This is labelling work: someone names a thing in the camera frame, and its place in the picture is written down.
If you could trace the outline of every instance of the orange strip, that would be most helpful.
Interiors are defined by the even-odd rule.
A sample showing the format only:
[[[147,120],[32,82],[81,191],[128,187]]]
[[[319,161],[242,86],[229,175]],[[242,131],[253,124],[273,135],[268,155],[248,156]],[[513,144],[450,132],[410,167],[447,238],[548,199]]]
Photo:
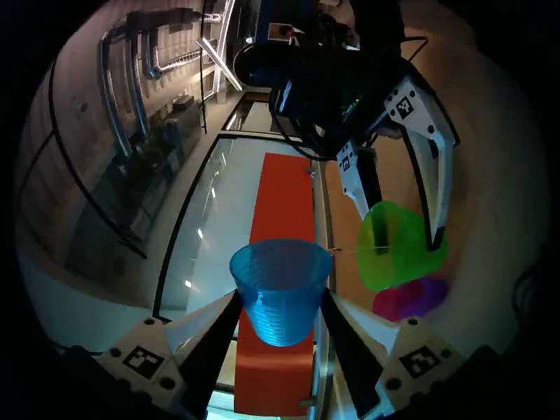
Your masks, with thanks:
[[[253,215],[250,242],[302,239],[315,242],[312,179],[304,157],[267,153]],[[255,416],[307,414],[313,331],[291,347],[270,346],[255,334],[245,311],[239,319],[234,411]]]

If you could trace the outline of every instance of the metal pipe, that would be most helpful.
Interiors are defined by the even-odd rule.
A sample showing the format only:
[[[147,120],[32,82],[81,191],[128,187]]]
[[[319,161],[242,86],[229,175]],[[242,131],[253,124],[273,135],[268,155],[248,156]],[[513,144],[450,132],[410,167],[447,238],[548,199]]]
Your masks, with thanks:
[[[132,105],[136,120],[144,138],[148,138],[150,134],[148,118],[146,116],[146,109],[142,101],[142,91],[139,80],[138,72],[138,34],[150,33],[154,29],[164,25],[171,24],[184,24],[191,23],[194,20],[199,20],[204,16],[204,20],[210,22],[221,21],[220,15],[204,14],[194,12],[190,8],[177,8],[173,10],[156,11],[151,13],[132,12],[129,13],[125,19],[125,24],[119,24],[117,27],[111,28],[106,32],[98,48],[98,64],[99,64],[99,79],[101,85],[101,100],[105,105],[108,118],[110,120],[111,131],[115,137],[115,142],[118,147],[119,154],[127,160],[132,155],[132,147],[128,138],[125,135],[123,124],[121,123],[118,115],[117,102],[113,84],[111,81],[111,71],[109,70],[109,50],[112,42],[125,36],[126,41],[126,73],[129,93],[132,99]],[[187,64],[189,57],[178,57],[173,60],[172,68],[177,68]]]
[[[166,65],[162,66],[158,56],[158,30],[149,31],[143,39],[144,48],[146,49],[146,68],[148,69],[148,76],[155,80],[159,79],[168,71],[186,66],[200,58],[200,50],[191,51],[169,60]]]
[[[151,136],[150,123],[142,100],[142,89],[138,75],[138,33],[131,29],[126,38],[125,66],[127,72],[128,92],[132,100],[132,109],[136,123],[144,140]]]
[[[113,82],[111,80],[111,70],[109,69],[109,50],[111,48],[111,36],[106,32],[98,48],[99,78],[101,85],[101,100],[105,104],[111,131],[116,140],[119,154],[127,160],[132,155],[132,147],[126,137],[123,124],[118,116],[117,101],[115,99],[115,91],[113,90]]]

